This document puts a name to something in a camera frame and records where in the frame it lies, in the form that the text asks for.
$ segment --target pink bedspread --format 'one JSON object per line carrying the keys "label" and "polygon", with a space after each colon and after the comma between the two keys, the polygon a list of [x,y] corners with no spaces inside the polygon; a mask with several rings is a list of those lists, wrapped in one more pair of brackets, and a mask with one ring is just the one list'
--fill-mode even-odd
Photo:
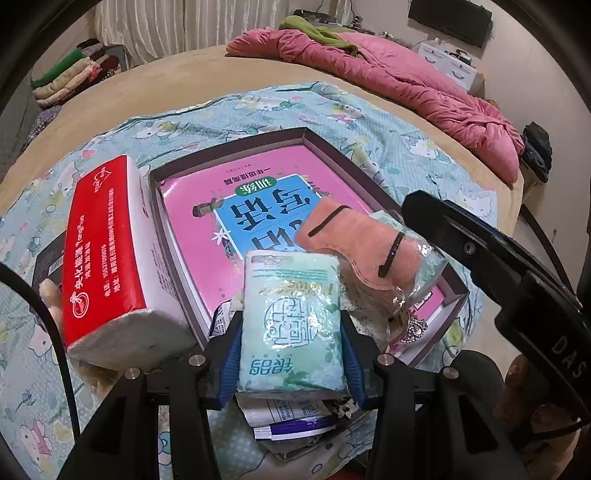
{"label": "pink bedspread", "polygon": [[484,162],[498,177],[515,183],[519,133],[501,112],[465,93],[419,55],[392,41],[361,33],[340,33],[362,58],[326,47],[299,30],[256,28],[232,40],[227,51],[242,57],[281,59],[333,73],[414,110]]}

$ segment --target white curtain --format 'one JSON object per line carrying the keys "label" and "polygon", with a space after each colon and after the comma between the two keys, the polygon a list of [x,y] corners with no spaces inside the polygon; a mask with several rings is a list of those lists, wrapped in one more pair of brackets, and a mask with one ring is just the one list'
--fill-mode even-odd
{"label": "white curtain", "polygon": [[353,21],[351,0],[337,0],[335,16],[337,22],[343,25],[349,25]]}
{"label": "white curtain", "polygon": [[289,0],[103,0],[95,30],[105,44],[125,45],[133,64],[228,43],[246,30],[277,28]]}

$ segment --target green packet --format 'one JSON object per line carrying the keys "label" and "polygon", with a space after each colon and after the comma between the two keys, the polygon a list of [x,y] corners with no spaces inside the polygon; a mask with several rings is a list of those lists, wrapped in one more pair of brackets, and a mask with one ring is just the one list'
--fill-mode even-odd
{"label": "green packet", "polygon": [[339,299],[336,257],[249,251],[238,391],[283,400],[346,395]]}

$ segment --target hello kitty pattern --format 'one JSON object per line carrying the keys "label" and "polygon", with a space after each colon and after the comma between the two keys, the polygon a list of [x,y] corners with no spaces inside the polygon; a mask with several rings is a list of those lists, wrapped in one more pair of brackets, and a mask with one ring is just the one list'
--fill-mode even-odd
{"label": "hello kitty pattern", "polygon": [[[30,283],[37,255],[65,228],[77,180],[117,155],[128,154],[145,175],[196,150],[294,127],[308,127],[325,138],[398,203],[422,189],[496,225],[495,192],[478,187],[423,132],[336,86],[308,82],[133,117],[95,136],[31,182],[0,218],[0,260]],[[430,370],[438,371],[442,360],[449,362],[457,354],[483,305],[483,294],[469,272],[452,264],[469,287],[470,302],[423,363]],[[72,381],[84,427],[98,401],[78,377]],[[306,468],[295,468],[294,463],[288,474],[274,469],[236,405],[208,416],[221,474],[228,480],[260,478],[264,472],[284,480],[325,478],[371,447],[375,425],[375,415],[363,417],[343,436],[315,449],[318,457],[303,457],[299,465]],[[7,289],[0,289],[0,430],[33,480],[54,480],[73,446],[54,349],[28,306]],[[170,432],[165,422],[158,434],[161,478],[169,480]]]}

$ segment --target green label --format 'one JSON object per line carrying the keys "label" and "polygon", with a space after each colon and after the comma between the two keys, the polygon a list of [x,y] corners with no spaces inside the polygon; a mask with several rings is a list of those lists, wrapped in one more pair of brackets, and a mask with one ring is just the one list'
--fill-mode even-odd
{"label": "green label", "polygon": [[274,187],[277,185],[276,179],[273,177],[263,177],[259,180],[249,181],[248,183],[243,183],[242,185],[236,187],[236,195],[240,197],[245,197],[250,195],[251,193],[260,192],[261,190],[268,189],[270,187]]}

